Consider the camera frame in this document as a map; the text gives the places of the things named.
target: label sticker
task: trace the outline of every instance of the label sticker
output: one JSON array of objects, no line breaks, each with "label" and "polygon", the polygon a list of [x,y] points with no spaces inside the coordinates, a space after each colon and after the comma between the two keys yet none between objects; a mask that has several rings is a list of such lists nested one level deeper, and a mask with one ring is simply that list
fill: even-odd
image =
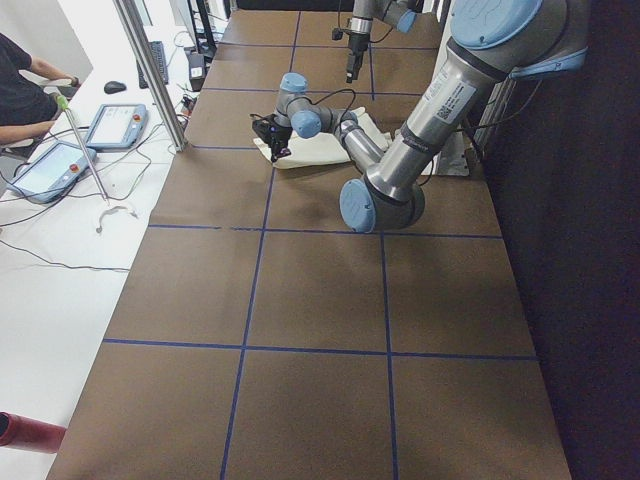
[{"label": "label sticker", "polygon": [[447,82],[449,74],[444,70],[433,80],[424,94],[427,102],[432,102],[439,97],[439,105],[436,106],[436,117],[445,123],[452,124],[460,111],[469,103],[476,89],[468,83],[458,80]]}]

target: black cable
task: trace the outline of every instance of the black cable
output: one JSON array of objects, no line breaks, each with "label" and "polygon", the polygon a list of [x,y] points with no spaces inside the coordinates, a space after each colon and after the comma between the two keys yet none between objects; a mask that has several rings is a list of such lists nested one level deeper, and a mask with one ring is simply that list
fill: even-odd
[{"label": "black cable", "polygon": [[[157,123],[155,124],[152,128],[151,131],[149,132],[149,135],[147,135],[143,140],[141,140],[140,142],[138,142],[137,146],[130,148],[129,150],[127,150],[127,152],[122,155],[120,158],[118,158],[117,160],[114,160],[113,162],[107,163],[104,167],[96,169],[97,172],[102,172],[103,170],[106,170],[109,167],[112,167],[114,165],[117,165],[118,163],[120,163],[121,161],[123,161],[125,158],[127,158],[129,155],[131,155],[134,151],[136,151],[139,147],[141,147],[142,145],[144,145],[147,141],[149,141],[151,139],[151,137],[153,135],[156,134],[157,130],[162,126],[162,123]],[[90,178],[91,175],[87,175],[86,177],[81,178],[78,181],[82,181],[82,180],[86,180],[87,178]]]},{"label": "black cable", "polygon": [[351,95],[353,95],[353,101],[355,101],[355,98],[356,98],[356,95],[357,95],[356,91],[355,91],[353,88],[341,88],[340,90],[335,90],[335,91],[333,91],[333,92],[331,92],[331,93],[329,93],[329,94],[325,95],[325,96],[324,96],[324,97],[322,97],[320,100],[317,100],[317,101],[315,101],[315,102],[312,102],[312,101],[311,101],[309,98],[307,98],[307,97],[304,97],[304,98],[307,98],[307,100],[309,100],[309,102],[311,103],[311,105],[318,105],[318,104],[320,104],[320,103],[324,102],[325,100],[327,100],[327,99],[329,99],[329,98],[333,97],[334,95],[337,95],[338,93],[350,93]]},{"label": "black cable", "polygon": [[342,115],[340,115],[340,121],[338,123],[342,123],[344,121],[344,116],[347,114],[349,109],[353,106],[353,104],[356,101],[356,96],[358,95],[355,90],[352,90],[352,89],[346,89],[346,90],[351,90],[351,94],[353,95],[353,97],[351,97],[351,101],[349,102],[349,105],[347,105],[347,108],[345,108],[344,112],[342,112]]},{"label": "black cable", "polygon": [[341,11],[342,11],[342,0],[338,0],[338,30],[342,30],[342,21],[340,20]]},{"label": "black cable", "polygon": [[427,175],[427,179],[424,182],[418,184],[419,187],[424,187],[427,183],[429,183],[429,180],[431,180],[431,177],[433,177],[433,158],[429,160],[429,163],[431,164],[431,168],[429,169],[429,175]]},{"label": "black cable", "polygon": [[33,253],[32,251],[27,250],[26,248],[16,247],[15,245],[11,245],[10,243],[5,242],[4,240],[0,240],[0,243],[2,243],[3,245],[9,248],[17,250],[19,252],[28,253],[29,255],[32,255],[36,257],[38,260],[42,260],[46,264],[51,265],[53,267],[64,267],[64,268],[68,268],[69,270],[98,270],[98,271],[109,271],[109,272],[118,272],[118,273],[126,273],[129,271],[128,268],[120,268],[120,267],[94,267],[91,265],[67,265],[66,263],[61,263],[61,262],[52,262],[50,260],[47,260],[46,258],[41,257],[37,253]]},{"label": "black cable", "polygon": [[[13,170],[13,178],[16,178],[16,175],[18,175],[18,170],[20,170],[25,165],[29,165],[29,162],[22,162],[20,165],[16,166],[16,168]],[[4,178],[4,175],[2,175],[2,179],[5,182],[9,183],[9,181],[6,178]]]},{"label": "black cable", "polygon": [[55,202],[53,202],[51,205],[47,206],[46,208],[44,208],[43,210],[40,210],[39,212],[31,215],[30,217],[27,218],[23,218],[22,220],[16,220],[15,222],[9,222],[9,223],[1,223],[0,227],[10,227],[11,225],[18,225],[19,223],[24,223],[28,220],[31,220],[39,215],[42,215],[45,212],[48,212],[49,210],[51,210],[53,207],[55,207],[57,204],[59,204],[62,200],[64,199],[64,197],[60,197],[58,198]]},{"label": "black cable", "polygon": [[[89,127],[78,127],[78,130],[89,130]],[[38,145],[44,142],[48,142],[51,139],[60,140],[58,137],[62,135],[66,135],[67,133],[73,132],[73,128],[67,128],[66,130],[62,130],[60,132],[52,133],[48,132],[41,140],[38,141]]]},{"label": "black cable", "polygon": [[382,38],[380,40],[369,40],[369,43],[380,43],[383,40],[385,40],[390,34],[391,32],[393,32],[393,27],[389,27],[389,30],[387,30],[387,33],[385,33]]},{"label": "black cable", "polygon": [[[538,80],[538,83],[536,84],[536,87],[533,89],[533,91],[529,95],[529,98],[527,98],[527,101],[524,102],[524,104],[514,114],[509,115],[508,117],[503,118],[502,120],[498,120],[497,122],[486,123],[484,125],[477,125],[475,127],[469,126],[468,130],[476,131],[476,130],[480,130],[482,128],[495,127],[496,125],[500,125],[502,123],[508,122],[509,120],[513,120],[515,117],[520,115],[525,110],[525,108],[527,108],[529,106],[529,104],[533,100],[533,97],[535,97],[536,92],[538,91],[538,88],[540,88],[540,85],[542,85],[542,80]],[[457,130],[454,130],[454,132],[464,132],[464,131],[465,131],[464,128],[458,128]]]},{"label": "black cable", "polygon": [[464,120],[462,120],[462,128],[464,130],[465,135],[467,136],[467,138],[471,142],[471,146],[473,147],[473,150],[476,152],[476,156],[478,157],[478,161],[480,163],[483,163],[484,162],[484,151],[482,150],[482,148],[480,148],[480,145],[478,145],[478,142],[476,142],[475,135],[473,133],[473,130],[471,130],[471,124],[469,123],[469,119],[468,118],[465,118]]},{"label": "black cable", "polygon": [[147,164],[144,166],[144,168],[142,169],[142,171],[140,173],[138,173],[138,175],[136,176],[136,178],[133,180],[133,184],[131,184],[131,188],[129,189],[129,192],[122,198],[117,198],[117,197],[109,197],[112,200],[119,200],[119,201],[123,201],[128,199],[131,194],[134,192],[134,190],[136,189],[136,187],[139,185],[140,180],[142,179],[144,173],[149,169],[149,167],[151,166],[151,164],[153,163],[153,161],[151,160],[151,157],[149,157],[148,155],[145,155],[144,153],[142,153],[139,149],[142,146],[142,143],[140,145],[138,145],[135,148],[135,151],[138,153],[138,155],[142,155],[144,158],[147,159]]},{"label": "black cable", "polygon": [[52,190],[45,190],[44,192],[32,193],[32,194],[28,195],[28,194],[26,194],[25,192],[23,192],[23,191],[20,189],[20,187],[16,187],[13,183],[11,183],[11,181],[10,181],[10,180],[8,180],[8,179],[4,176],[4,174],[3,174],[1,171],[0,171],[0,178],[2,178],[2,180],[3,180],[4,182],[6,182],[8,185],[11,185],[11,186],[13,186],[14,188],[16,188],[16,189],[18,190],[18,192],[20,192],[20,195],[22,195],[21,197],[17,197],[17,198],[8,198],[8,199],[6,199],[6,200],[0,200],[0,203],[13,202],[13,201],[15,201],[15,200],[23,200],[23,199],[25,199],[25,200],[28,200],[29,202],[31,202],[31,203],[33,203],[33,204],[35,204],[35,205],[42,205],[42,203],[41,203],[41,202],[35,202],[35,201],[31,200],[31,198],[32,198],[32,197],[36,197],[36,196],[38,196],[38,195],[42,195],[42,194],[44,194],[44,193],[55,193],[55,192],[59,192],[59,191],[61,191],[61,190],[64,190],[64,188],[54,188],[54,189],[52,189]]}]

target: black shirt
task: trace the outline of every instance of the black shirt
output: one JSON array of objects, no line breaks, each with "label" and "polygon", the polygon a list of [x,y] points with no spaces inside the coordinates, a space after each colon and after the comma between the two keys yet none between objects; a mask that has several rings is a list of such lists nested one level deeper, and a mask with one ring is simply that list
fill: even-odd
[{"label": "black shirt", "polygon": [[0,126],[44,122],[55,115],[55,101],[18,72],[30,67],[31,56],[0,33]]}]

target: grid line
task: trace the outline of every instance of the grid line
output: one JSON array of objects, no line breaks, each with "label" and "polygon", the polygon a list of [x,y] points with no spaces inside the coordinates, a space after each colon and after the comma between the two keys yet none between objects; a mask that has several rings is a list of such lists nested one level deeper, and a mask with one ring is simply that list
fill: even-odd
[{"label": "grid line", "polygon": [[258,147],[221,147],[216,145],[191,145],[198,150],[260,150]]},{"label": "grid line", "polygon": [[171,342],[164,340],[139,340],[127,338],[104,338],[102,343],[116,345],[132,345],[146,347],[171,347],[171,348],[198,348],[208,350],[234,350],[244,352],[271,352],[271,353],[300,353],[316,355],[352,355],[363,357],[392,358],[433,358],[439,360],[471,360],[471,361],[498,361],[498,362],[538,362],[535,355],[483,355],[466,353],[437,353],[437,352],[394,352],[382,350],[348,350],[340,348],[306,348],[306,347],[279,347],[270,345],[241,345],[223,343],[200,342]]},{"label": "grid line", "polygon": [[[220,46],[229,45],[231,47],[251,47],[251,48],[287,48],[292,45],[286,43],[233,43],[233,42],[220,42]],[[348,46],[342,45],[314,45],[314,44],[298,44],[301,48],[332,48],[337,50],[348,50]],[[376,47],[380,50],[417,50],[419,52],[437,52],[439,47]]]},{"label": "grid line", "polygon": [[[380,232],[354,232],[352,230],[313,230],[295,228],[268,228],[268,227],[220,227],[208,225],[172,225],[164,223],[150,223],[149,228],[182,228],[182,229],[208,229],[208,230],[231,230],[233,232],[267,232],[267,233],[306,233],[311,235],[356,235],[372,236]],[[384,232],[389,237],[418,237],[418,238],[451,238],[458,240],[503,240],[500,235],[481,235],[469,233],[418,233],[418,232]]]},{"label": "grid line", "polygon": [[369,74],[371,75],[371,100],[376,100],[375,72],[373,70],[373,45],[369,48]]},{"label": "grid line", "polygon": [[[202,87],[202,90],[208,90],[211,92],[240,92],[240,93],[278,93],[275,88],[231,88],[231,87]],[[335,90],[307,90],[306,93],[333,93]],[[357,95],[369,95],[373,92],[360,91],[356,92]],[[376,95],[395,95],[406,97],[421,97],[422,93],[414,92],[375,92]]]},{"label": "grid line", "polygon": [[389,314],[389,284],[387,282],[387,255],[384,248],[384,233],[380,233],[380,257],[382,270],[382,295],[384,300],[384,323],[387,340],[387,381],[389,383],[389,419],[391,429],[391,458],[393,480],[398,480],[398,431],[396,428],[396,401],[393,384],[393,348],[391,342],[391,316]]},{"label": "grid line", "polygon": [[258,254],[256,258],[256,268],[253,274],[253,284],[251,286],[251,295],[249,298],[249,306],[247,308],[247,320],[245,322],[245,329],[242,338],[242,349],[240,350],[240,360],[238,362],[238,373],[236,375],[236,384],[233,391],[233,401],[231,404],[231,413],[229,414],[229,425],[227,427],[227,438],[224,446],[224,455],[222,457],[222,465],[220,467],[220,480],[224,480],[227,470],[227,463],[229,460],[229,451],[231,448],[231,438],[233,435],[233,425],[235,422],[236,409],[238,406],[238,399],[240,397],[240,383],[242,381],[242,373],[244,370],[244,358],[247,351],[247,341],[249,339],[249,329],[251,328],[251,319],[253,316],[253,307],[255,302],[256,290],[258,287],[258,278],[260,276],[260,266],[262,263],[262,253],[264,249],[264,238],[266,235],[265,227],[267,226],[267,220],[269,218],[269,207],[271,206],[271,195],[273,193],[273,184],[275,179],[275,169],[271,171],[271,180],[269,182],[269,193],[267,195],[267,204],[264,209],[264,218],[262,220],[263,230],[260,234],[260,243],[258,244]]},{"label": "grid line", "polygon": [[289,62],[289,71],[293,71],[293,61],[296,58],[296,44],[298,43],[298,32],[300,31],[300,18],[302,17],[302,12],[298,12],[298,20],[296,21],[296,33],[293,37],[293,49],[291,51],[291,61]]}]

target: folded towel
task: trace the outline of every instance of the folded towel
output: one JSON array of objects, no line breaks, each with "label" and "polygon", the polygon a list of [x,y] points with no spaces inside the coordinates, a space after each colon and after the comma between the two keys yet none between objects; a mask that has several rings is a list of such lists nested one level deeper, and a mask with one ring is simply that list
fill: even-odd
[{"label": "folded towel", "polygon": [[[371,137],[371,140],[386,151],[391,145],[391,134],[380,132],[369,114],[365,112],[364,107],[357,108],[353,112],[358,117],[358,124]],[[259,138],[254,138],[253,143],[258,146],[262,155],[270,161],[271,150],[269,146]],[[289,150],[291,150],[291,155],[278,159],[273,164],[274,167],[296,168],[310,165],[329,165],[350,160],[340,142],[330,133],[319,133],[313,138],[304,139],[293,132],[291,140],[289,140]]]}]

